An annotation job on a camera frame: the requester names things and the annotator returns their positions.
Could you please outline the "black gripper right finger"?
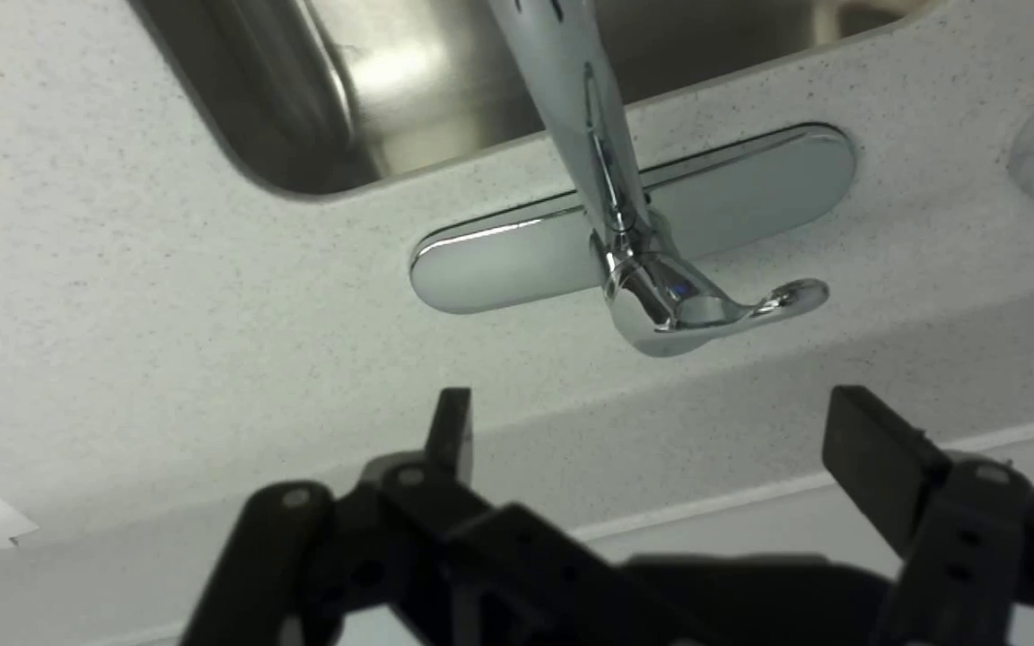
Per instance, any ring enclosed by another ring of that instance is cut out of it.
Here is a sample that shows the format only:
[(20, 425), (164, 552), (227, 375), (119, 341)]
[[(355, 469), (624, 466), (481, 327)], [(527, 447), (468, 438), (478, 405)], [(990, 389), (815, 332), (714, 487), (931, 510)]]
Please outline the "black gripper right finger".
[(1034, 480), (941, 449), (863, 384), (829, 393), (824, 466), (897, 552), (873, 646), (1009, 646), (1034, 606)]

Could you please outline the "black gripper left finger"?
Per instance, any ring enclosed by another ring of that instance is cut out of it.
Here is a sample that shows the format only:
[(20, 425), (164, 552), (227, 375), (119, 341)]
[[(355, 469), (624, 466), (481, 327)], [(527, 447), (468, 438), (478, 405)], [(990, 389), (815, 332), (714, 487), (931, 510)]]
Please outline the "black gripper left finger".
[(419, 449), (373, 458), (353, 492), (259, 487), (179, 646), (340, 646), (387, 612), (419, 646), (602, 646), (616, 569), (527, 506), (468, 485), (473, 396), (447, 389)]

